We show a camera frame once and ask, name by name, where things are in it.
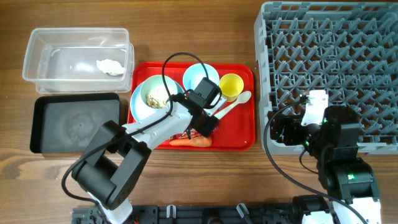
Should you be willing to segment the yellow cup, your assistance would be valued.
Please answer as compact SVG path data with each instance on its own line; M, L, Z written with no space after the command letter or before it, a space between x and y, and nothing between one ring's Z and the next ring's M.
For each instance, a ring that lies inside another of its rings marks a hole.
M239 75L228 73L221 77L219 87L226 101L230 103L236 100L243 91L244 81Z

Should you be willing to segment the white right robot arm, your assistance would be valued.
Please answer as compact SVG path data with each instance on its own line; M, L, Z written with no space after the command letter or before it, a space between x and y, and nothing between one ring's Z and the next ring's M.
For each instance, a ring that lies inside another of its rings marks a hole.
M273 139L282 136L289 144L301 144L317 160L321 193L287 175L293 184L332 202L340 223L380 223L380 193L371 166L358 157L360 124L356 113L346 106L329 106L320 124L303 124L302 116L274 113L264 128Z

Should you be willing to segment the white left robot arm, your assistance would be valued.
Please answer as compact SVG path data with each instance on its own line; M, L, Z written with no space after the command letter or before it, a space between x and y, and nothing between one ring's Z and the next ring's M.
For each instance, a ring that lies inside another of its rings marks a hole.
M146 119L123 126L104 123L68 175L89 193L88 200L96 204L105 223L124 223L132 212L127 198L151 152L189 129L209 136L219 120L206 110L218 99L218 95L178 93Z

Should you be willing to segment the green bowl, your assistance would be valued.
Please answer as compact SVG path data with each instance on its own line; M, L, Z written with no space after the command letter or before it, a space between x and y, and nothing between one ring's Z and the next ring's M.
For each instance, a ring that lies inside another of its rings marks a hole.
M153 109L161 109L166 105L169 94L177 94L177 84L170 77L165 76L165 88L163 76L153 75L147 78L141 86L141 98L143 102Z

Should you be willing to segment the red snack wrapper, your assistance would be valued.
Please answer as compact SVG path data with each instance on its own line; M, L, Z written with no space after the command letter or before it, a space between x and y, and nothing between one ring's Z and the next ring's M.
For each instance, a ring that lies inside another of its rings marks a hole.
M201 136L200 133L198 133L196 130L191 129L188 132L184 131L182 133L178 133L170 137L170 140L176 140L176 139L185 139L185 138L194 138L197 136Z

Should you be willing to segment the light blue bowl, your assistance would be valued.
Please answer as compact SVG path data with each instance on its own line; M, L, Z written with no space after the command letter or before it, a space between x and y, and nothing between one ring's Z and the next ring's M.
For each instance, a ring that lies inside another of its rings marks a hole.
M215 84L220 84L220 76L216 69L205 63L205 69L200 63L196 63L188 67L183 74L184 89L194 90L201 82L202 78L206 78L205 70L208 72L208 78Z

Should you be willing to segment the white tissue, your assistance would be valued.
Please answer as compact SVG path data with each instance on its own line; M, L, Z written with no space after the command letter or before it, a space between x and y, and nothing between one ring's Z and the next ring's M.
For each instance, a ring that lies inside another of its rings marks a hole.
M96 66L101 72L112 76L122 75L125 71L124 67L118 61L110 59L97 60Z

